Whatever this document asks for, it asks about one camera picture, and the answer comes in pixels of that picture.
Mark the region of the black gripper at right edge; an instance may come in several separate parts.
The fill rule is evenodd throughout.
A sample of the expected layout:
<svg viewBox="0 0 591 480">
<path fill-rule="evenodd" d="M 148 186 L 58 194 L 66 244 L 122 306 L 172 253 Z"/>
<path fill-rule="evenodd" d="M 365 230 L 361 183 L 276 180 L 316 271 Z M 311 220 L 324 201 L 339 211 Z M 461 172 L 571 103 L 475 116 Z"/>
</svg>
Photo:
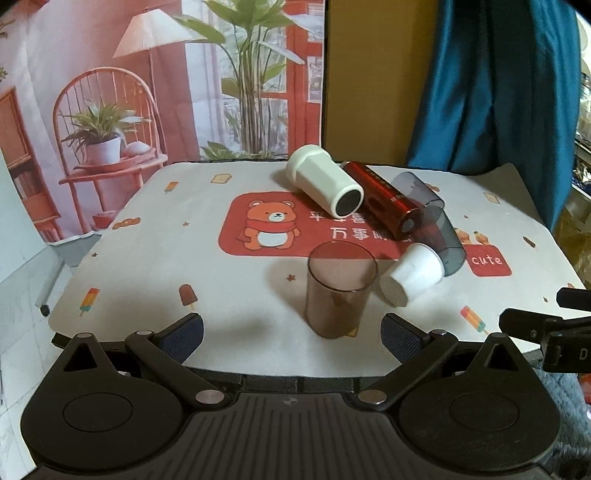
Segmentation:
<svg viewBox="0 0 591 480">
<path fill-rule="evenodd" d="M 499 317 L 502 333 L 538 344 L 542 368 L 551 373 L 590 372 L 590 316 L 564 319 L 508 308 Z"/>
</svg>

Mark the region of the teal blue curtain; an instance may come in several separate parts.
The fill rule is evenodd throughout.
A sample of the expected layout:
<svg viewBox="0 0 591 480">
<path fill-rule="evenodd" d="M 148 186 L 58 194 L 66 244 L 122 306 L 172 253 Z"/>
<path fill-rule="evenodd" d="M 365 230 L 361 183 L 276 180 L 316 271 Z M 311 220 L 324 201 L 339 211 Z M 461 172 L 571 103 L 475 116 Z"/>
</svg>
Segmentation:
<svg viewBox="0 0 591 480">
<path fill-rule="evenodd" d="M 575 156 L 580 10 L 572 1 L 440 2 L 408 167 L 480 175 L 512 164 L 553 228 Z"/>
</svg>

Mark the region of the brown translucent plastic cup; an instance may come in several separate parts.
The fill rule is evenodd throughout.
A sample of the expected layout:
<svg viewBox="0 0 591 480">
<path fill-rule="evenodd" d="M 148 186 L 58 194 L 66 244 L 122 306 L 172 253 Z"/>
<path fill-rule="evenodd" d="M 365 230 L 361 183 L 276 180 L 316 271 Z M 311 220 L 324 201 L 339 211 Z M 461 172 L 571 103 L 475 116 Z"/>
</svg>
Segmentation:
<svg viewBox="0 0 591 480">
<path fill-rule="evenodd" d="M 377 260 L 360 245 L 332 240 L 315 247 L 304 307 L 311 330 L 327 339 L 355 336 L 378 273 Z"/>
</svg>

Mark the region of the red metallic cylinder cup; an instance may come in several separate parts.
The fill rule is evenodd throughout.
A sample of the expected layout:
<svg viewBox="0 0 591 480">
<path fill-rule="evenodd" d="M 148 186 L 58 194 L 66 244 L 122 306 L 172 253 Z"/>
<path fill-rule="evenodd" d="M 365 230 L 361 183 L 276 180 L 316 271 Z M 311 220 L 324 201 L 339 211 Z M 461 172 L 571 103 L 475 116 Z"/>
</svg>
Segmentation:
<svg viewBox="0 0 591 480">
<path fill-rule="evenodd" d="M 361 162 L 349 161 L 342 165 L 342 169 L 362 186 L 365 192 L 363 204 L 394 240 L 408 238 L 419 226 L 419 207 L 372 168 Z"/>
</svg>

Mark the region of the grey translucent cup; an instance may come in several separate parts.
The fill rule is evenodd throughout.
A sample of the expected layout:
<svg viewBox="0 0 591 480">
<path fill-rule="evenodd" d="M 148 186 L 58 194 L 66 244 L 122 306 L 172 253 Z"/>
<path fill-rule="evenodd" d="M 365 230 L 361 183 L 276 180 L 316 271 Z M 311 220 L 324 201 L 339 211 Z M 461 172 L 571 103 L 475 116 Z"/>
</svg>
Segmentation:
<svg viewBox="0 0 591 480">
<path fill-rule="evenodd" d="M 392 186 L 421 208 L 445 208 L 444 200 L 417 175 L 408 171 L 394 177 Z"/>
<path fill-rule="evenodd" d="M 466 251 L 446 212 L 439 206 L 430 205 L 420 210 L 419 225 L 412 238 L 439 255 L 445 277 L 455 274 L 463 266 Z"/>
</svg>

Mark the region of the living room printed backdrop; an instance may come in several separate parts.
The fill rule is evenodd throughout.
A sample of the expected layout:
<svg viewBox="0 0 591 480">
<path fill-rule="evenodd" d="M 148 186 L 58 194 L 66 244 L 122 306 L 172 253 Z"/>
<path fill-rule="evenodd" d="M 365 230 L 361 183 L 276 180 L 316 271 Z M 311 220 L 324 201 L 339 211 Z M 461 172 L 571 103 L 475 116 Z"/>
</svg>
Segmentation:
<svg viewBox="0 0 591 480">
<path fill-rule="evenodd" d="M 45 242 L 105 229 L 157 170 L 321 132 L 322 1 L 5 1 L 1 150 Z"/>
</svg>

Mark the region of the grey translucent cup near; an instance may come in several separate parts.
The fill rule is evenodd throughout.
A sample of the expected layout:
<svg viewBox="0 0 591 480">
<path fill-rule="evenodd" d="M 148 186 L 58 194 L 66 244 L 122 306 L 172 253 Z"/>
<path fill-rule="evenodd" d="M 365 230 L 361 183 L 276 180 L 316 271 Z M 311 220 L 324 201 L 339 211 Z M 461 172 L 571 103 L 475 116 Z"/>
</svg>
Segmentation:
<svg viewBox="0 0 591 480">
<path fill-rule="evenodd" d="M 412 238 L 439 255 L 445 277 L 455 274 L 463 266 L 466 251 L 446 212 L 439 206 L 430 205 L 420 210 L 419 225 Z"/>
</svg>

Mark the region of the grey translucent cup far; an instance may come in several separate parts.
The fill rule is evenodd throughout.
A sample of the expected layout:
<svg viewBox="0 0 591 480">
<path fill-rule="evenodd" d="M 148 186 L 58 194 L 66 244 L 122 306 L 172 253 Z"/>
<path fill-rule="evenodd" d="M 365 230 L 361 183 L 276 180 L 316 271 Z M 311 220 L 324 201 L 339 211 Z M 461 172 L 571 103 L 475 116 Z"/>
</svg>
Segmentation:
<svg viewBox="0 0 591 480">
<path fill-rule="evenodd" d="M 392 186 L 421 208 L 445 208 L 444 200 L 417 175 L 408 171 L 394 177 Z"/>
</svg>

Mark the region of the large white faceted cup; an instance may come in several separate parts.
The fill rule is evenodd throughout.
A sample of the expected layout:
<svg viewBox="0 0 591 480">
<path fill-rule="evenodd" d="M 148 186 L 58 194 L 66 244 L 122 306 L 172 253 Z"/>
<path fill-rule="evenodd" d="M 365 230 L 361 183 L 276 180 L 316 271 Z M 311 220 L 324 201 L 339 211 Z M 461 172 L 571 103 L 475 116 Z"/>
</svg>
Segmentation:
<svg viewBox="0 0 591 480">
<path fill-rule="evenodd" d="M 362 206 L 363 187 L 318 145 L 295 150 L 287 160 L 286 175 L 332 218 L 349 217 Z"/>
</svg>

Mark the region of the small white faceted cup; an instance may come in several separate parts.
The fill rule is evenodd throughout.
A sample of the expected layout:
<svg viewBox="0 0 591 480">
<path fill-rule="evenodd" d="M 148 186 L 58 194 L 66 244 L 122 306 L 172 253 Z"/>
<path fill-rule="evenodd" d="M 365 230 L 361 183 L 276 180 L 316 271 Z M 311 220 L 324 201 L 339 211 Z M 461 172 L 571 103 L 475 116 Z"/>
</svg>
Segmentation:
<svg viewBox="0 0 591 480">
<path fill-rule="evenodd" d="M 414 243 L 379 280 L 386 299 L 396 307 L 407 307 L 444 278 L 444 264 L 428 245 Z"/>
</svg>

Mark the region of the white cartoon bear table mat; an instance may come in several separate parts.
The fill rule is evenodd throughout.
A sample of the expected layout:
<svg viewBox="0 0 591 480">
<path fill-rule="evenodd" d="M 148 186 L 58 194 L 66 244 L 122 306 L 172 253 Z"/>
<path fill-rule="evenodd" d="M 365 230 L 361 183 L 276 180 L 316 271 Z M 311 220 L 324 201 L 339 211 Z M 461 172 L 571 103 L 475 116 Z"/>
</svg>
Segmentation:
<svg viewBox="0 0 591 480">
<path fill-rule="evenodd" d="M 401 310 L 425 330 L 481 341 L 507 308 L 570 316 L 557 291 L 580 287 L 513 166 L 477 177 L 422 170 L 467 239 L 462 268 Z M 50 328 L 116 342 L 188 313 L 204 341 L 188 365 L 219 372 L 379 377 L 397 366 L 380 324 L 379 289 L 358 332 L 335 340 L 304 320 L 308 256 L 331 240 L 368 249 L 386 271 L 405 251 L 362 214 L 335 220 L 288 182 L 276 162 L 177 163 L 157 171 L 82 260 Z"/>
</svg>

